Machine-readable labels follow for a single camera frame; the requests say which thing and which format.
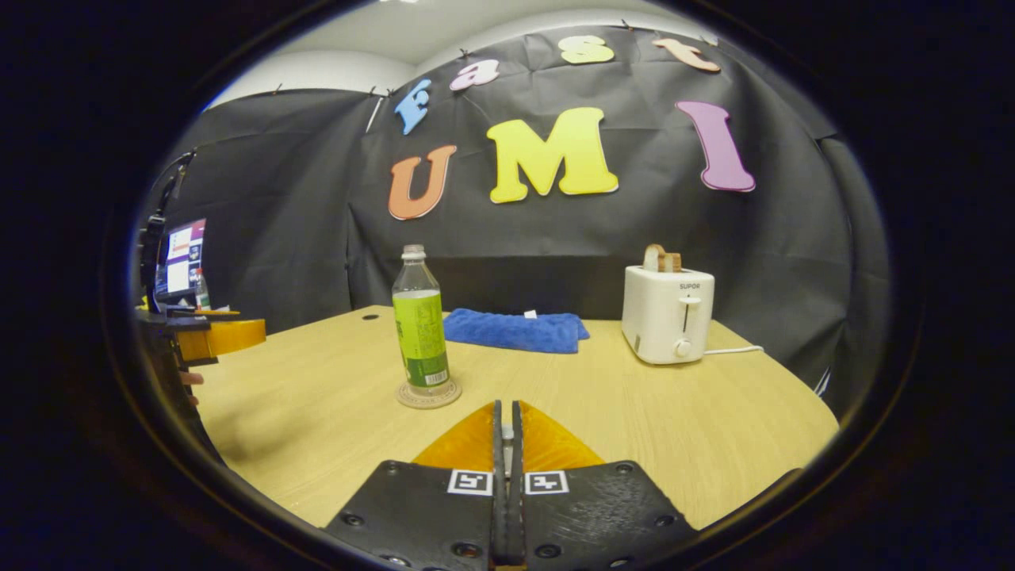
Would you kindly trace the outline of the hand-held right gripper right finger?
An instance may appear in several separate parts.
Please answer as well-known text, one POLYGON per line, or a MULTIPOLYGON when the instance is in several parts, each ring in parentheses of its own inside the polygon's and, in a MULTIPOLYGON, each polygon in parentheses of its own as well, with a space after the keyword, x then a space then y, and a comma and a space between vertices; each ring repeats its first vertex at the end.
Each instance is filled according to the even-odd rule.
POLYGON ((642 569, 699 536, 638 463, 602 462, 525 402, 511 414, 512 566, 642 569))

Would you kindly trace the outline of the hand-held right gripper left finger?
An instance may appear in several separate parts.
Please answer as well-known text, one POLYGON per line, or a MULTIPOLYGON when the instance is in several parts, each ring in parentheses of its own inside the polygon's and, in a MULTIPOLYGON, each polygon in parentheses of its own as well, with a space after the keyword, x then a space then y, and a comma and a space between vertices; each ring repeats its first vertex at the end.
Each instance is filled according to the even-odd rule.
POLYGON ((400 569, 496 568, 507 503, 501 415, 493 401, 442 435, 473 438, 467 460, 377 463, 326 534, 400 569))

